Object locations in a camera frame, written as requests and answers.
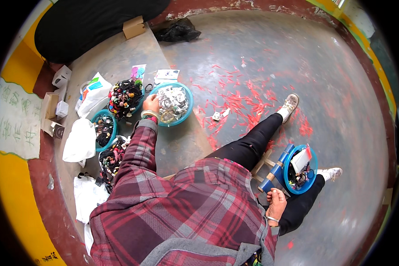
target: shoe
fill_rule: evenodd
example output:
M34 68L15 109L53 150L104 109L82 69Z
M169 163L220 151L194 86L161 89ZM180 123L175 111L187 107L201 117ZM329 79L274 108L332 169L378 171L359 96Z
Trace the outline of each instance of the shoe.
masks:
M278 110L278 114L282 115L282 124L287 122L290 119L291 114L294 109L296 109L299 104L299 96L295 93L291 93L285 99L284 105L282 105L281 109Z
M334 181L336 178L343 174L343 169L341 169L340 167L318 169L316 171L316 174L321 174L324 177L325 182L330 179Z

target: black pants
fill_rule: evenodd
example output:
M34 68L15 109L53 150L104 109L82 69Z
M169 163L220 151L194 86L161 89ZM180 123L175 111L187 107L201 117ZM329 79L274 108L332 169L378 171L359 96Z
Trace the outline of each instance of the black pants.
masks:
M278 113L272 114L257 124L247 135L212 152L207 158L226 158L251 171L260 161L269 140L281 124L282 116ZM279 222L280 235L294 231L300 226L324 185L324 177L318 174L308 191L300 195L291 195Z

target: hand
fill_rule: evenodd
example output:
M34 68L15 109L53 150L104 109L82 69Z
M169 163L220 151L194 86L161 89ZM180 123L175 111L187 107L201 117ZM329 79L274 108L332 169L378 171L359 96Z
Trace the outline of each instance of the hand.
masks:
M144 110L151 110L154 112L159 112L160 111L160 106L158 104L158 97L156 94L151 94L149 95L144 101L143 101L143 109Z
M281 219L282 213L287 206L287 200L285 200L285 195L279 189L271 189L267 194L267 201L270 203L268 210L266 211L266 216L270 216L277 220ZM272 220L268 220L270 226L278 226L278 223Z

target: white plastic bag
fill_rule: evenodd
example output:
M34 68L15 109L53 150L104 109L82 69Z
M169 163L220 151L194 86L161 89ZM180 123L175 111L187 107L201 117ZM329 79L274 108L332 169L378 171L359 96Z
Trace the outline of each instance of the white plastic bag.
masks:
M95 182L94 178L87 176L74 177L76 219L80 222L88 223L91 212L109 197L105 185L97 186Z
M107 98L111 89L111 83L107 82L99 72L96 73L91 81L82 84L80 87L81 95L75 105L78 116L86 118L90 112L102 109L108 102Z
M96 152L96 131L94 125L85 118L72 124L71 133L65 143L62 160L80 162L91 158Z
M93 235L90 224L87 223L84 224L84 244L86 245L87 254L91 257L90 250L93 246Z

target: red plaid jacket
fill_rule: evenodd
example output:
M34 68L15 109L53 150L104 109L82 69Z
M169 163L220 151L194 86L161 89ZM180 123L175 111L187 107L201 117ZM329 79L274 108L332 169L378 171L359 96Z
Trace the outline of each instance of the red plaid jacket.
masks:
M273 265L279 226L268 226L248 170L207 158L165 180L155 173L157 125L135 128L113 192L90 215L97 265L241 265L259 249Z

